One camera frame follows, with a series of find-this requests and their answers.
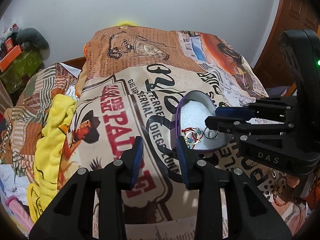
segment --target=white wall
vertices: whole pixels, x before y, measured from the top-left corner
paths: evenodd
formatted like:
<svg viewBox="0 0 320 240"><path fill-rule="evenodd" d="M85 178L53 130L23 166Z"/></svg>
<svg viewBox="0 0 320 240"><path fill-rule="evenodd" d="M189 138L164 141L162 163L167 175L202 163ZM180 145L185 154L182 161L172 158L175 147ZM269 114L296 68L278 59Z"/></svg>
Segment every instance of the white wall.
<svg viewBox="0 0 320 240"><path fill-rule="evenodd" d="M260 55L279 0L13 0L0 20L36 28L49 42L49 65L82 57L95 31L130 20L227 40L249 63Z"/></svg>

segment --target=wooden door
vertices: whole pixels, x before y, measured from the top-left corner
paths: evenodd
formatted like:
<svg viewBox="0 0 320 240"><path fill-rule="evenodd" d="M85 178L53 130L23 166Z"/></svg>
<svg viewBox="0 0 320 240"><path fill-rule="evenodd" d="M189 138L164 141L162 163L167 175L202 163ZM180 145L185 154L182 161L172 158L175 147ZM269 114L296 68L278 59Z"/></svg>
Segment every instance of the wooden door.
<svg viewBox="0 0 320 240"><path fill-rule="evenodd" d="M265 88L291 86L293 79L277 43L286 30L312 29L317 32L319 22L304 0L280 0L278 13L269 39L253 69Z"/></svg>

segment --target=gold ring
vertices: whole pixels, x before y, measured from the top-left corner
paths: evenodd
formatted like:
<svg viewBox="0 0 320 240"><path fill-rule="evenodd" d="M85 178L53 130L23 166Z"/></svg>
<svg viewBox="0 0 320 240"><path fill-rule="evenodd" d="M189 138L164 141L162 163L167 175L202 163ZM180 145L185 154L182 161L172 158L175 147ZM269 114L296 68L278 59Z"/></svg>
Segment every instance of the gold ring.
<svg viewBox="0 0 320 240"><path fill-rule="evenodd" d="M188 143L188 142L187 142L188 134L189 134L189 133L195 133L195 134L197 135L197 141L196 141L195 143ZM184 136L184 139L185 139L185 141L186 141L186 144L188 144L188 145L195 145L195 144L197 144L197 143L200 141L200 135L199 135L196 131L189 131L189 132L187 132L186 135Z"/></svg>

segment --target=white foam padding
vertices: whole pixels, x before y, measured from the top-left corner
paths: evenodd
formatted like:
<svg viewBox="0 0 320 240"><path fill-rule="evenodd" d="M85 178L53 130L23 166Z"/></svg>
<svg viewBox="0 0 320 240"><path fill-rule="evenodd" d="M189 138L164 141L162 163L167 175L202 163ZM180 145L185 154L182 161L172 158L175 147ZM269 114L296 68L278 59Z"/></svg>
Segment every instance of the white foam padding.
<svg viewBox="0 0 320 240"><path fill-rule="evenodd" d="M204 120L208 116L215 116L215 113L211 113L209 109L200 102L189 101L181 108L180 127L182 130L188 127L193 127L193 128L198 127L200 128L201 131L204 131L204 129L206 128ZM193 149L195 150L212 149L212 143L213 143L212 140L209 140L203 136L200 141L201 142L197 143Z"/></svg>

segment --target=yellow towel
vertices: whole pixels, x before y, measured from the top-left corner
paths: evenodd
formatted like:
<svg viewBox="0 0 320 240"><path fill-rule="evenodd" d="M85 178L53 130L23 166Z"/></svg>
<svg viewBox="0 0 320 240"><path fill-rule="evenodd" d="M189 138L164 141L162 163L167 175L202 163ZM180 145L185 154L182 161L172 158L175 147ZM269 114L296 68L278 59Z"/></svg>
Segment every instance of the yellow towel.
<svg viewBox="0 0 320 240"><path fill-rule="evenodd" d="M66 131L75 111L76 101L72 97L58 94L52 100L43 138L37 141L33 166L35 183L27 189L30 217L36 222L57 194L58 172L61 150Z"/></svg>

